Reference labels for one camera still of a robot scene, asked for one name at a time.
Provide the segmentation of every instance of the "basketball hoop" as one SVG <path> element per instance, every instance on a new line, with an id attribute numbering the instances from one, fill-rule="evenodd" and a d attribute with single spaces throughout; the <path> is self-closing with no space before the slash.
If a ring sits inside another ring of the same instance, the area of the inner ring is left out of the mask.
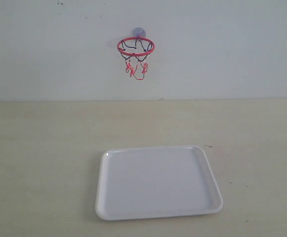
<path id="1" fill-rule="evenodd" d="M 117 44 L 117 49 L 125 60 L 125 72 L 130 73 L 130 77 L 134 76 L 137 80 L 143 80 L 148 71 L 147 59 L 154 48 L 155 45 L 150 39 L 140 35 L 121 40 Z"/>

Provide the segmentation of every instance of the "plastic tray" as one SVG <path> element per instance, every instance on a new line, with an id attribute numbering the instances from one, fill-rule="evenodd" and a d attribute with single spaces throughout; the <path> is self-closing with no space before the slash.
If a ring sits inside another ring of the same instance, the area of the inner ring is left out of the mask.
<path id="1" fill-rule="evenodd" d="M 222 204 L 200 147 L 116 149 L 102 156 L 95 207 L 101 219 L 201 215 Z"/>

